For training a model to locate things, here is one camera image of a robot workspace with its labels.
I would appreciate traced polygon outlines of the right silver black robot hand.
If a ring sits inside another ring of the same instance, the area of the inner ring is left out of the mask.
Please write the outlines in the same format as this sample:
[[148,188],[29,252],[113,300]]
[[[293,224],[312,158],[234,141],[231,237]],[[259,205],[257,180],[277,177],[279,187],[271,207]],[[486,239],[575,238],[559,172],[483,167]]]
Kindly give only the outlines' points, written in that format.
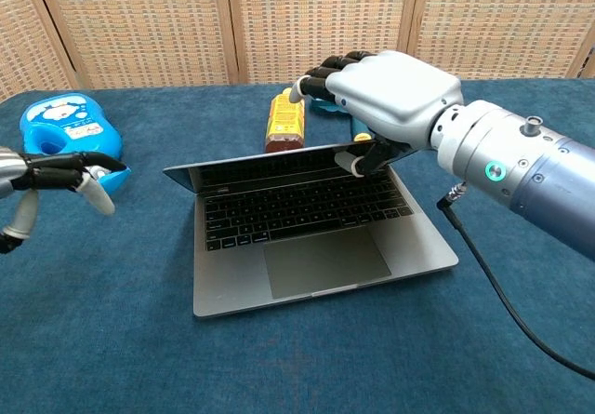
[[439,117],[464,102],[456,76],[395,50],[326,58],[291,87],[290,102],[307,97],[335,104],[375,133],[364,155],[336,156],[337,164],[357,178],[428,150]]

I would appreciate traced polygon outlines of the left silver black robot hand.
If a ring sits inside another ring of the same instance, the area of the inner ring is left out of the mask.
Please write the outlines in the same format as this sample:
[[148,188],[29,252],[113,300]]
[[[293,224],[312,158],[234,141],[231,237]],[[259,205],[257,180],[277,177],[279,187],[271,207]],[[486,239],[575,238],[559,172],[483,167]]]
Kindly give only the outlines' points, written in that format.
[[1,252],[7,254],[29,239],[38,212],[40,190],[65,189],[81,194],[99,213],[112,215],[115,206],[107,192],[91,174],[92,167],[123,171],[126,165],[100,152],[68,154],[26,154],[6,146],[1,148],[1,197],[15,191],[24,195],[12,222],[1,229]]

